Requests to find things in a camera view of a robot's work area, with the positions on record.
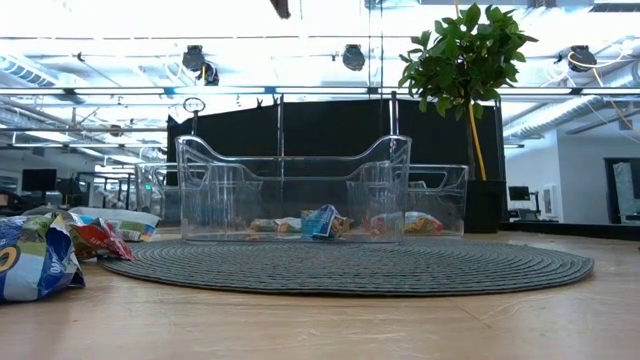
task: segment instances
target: round woven rug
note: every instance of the round woven rug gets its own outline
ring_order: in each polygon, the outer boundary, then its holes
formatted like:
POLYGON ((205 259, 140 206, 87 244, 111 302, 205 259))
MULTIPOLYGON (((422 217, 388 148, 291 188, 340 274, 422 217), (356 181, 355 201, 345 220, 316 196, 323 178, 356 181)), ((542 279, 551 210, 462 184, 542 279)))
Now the round woven rug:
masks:
POLYGON ((464 240, 403 245, 132 244, 116 273, 217 290, 344 295, 468 295, 541 289, 586 277, 593 260, 530 246, 464 240))

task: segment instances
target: computer monitor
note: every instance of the computer monitor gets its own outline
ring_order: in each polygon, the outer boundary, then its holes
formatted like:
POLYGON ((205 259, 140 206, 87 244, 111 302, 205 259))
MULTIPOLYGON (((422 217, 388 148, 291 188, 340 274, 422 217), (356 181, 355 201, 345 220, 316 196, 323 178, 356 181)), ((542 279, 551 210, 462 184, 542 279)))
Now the computer monitor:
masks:
POLYGON ((58 171, 56 169, 22 170, 22 191, 54 191, 58 171))
POLYGON ((509 186, 509 199, 511 201, 530 201, 528 186, 509 186))

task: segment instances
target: metal beam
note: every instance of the metal beam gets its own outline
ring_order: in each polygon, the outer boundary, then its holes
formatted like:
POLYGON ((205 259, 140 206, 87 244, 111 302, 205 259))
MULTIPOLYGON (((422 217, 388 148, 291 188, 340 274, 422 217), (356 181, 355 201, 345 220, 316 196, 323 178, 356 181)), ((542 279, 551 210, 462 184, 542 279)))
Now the metal beam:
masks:
POLYGON ((0 133, 8 132, 65 132, 65 133, 129 133, 129 132, 166 132, 166 127, 156 128, 0 128, 0 133))
MULTIPOLYGON (((634 116, 634 115, 637 115, 637 114, 640 114, 640 109, 635 109, 635 110, 631 110, 629 112, 626 112, 626 113, 624 113, 624 116, 629 117, 629 116, 634 116)), ((575 129, 567 130, 566 134, 567 135, 581 134, 583 132, 587 132, 589 130, 592 130, 592 129, 595 129, 595 128, 599 128, 601 126, 605 126, 605 125, 614 123, 614 122, 616 122, 618 120, 620 120, 620 116, 618 116, 618 114, 615 114, 615 115, 611 116, 608 119, 596 120, 596 121, 590 122, 590 123, 588 123, 586 125, 579 126, 579 127, 575 128, 575 129)))

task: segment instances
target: plastic storage bin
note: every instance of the plastic storage bin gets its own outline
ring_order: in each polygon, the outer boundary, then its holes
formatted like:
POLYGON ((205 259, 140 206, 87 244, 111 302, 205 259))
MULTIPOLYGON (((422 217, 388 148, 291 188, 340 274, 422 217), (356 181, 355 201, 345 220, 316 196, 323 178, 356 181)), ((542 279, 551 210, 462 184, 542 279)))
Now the plastic storage bin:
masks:
POLYGON ((163 226, 180 226, 180 189, 167 185, 167 177, 177 181, 177 163, 136 164, 136 202, 140 212, 162 219, 163 226))
POLYGON ((401 241, 410 148, 411 139, 386 136, 352 157, 225 157, 180 136, 182 238, 401 241), (313 230, 323 216, 329 236, 313 230))
POLYGON ((409 235, 462 236, 469 168, 463 165, 416 165, 409 167, 405 214, 407 229, 424 219, 419 231, 409 235))

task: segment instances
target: red snack bag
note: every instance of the red snack bag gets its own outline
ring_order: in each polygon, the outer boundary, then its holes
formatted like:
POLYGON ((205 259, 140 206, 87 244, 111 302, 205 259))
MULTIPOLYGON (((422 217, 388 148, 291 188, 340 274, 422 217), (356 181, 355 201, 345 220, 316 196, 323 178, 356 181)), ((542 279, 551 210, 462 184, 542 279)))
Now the red snack bag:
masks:
POLYGON ((100 255, 116 255, 121 259, 134 260, 129 246, 104 220, 97 218, 89 225, 71 225, 71 228, 100 255))

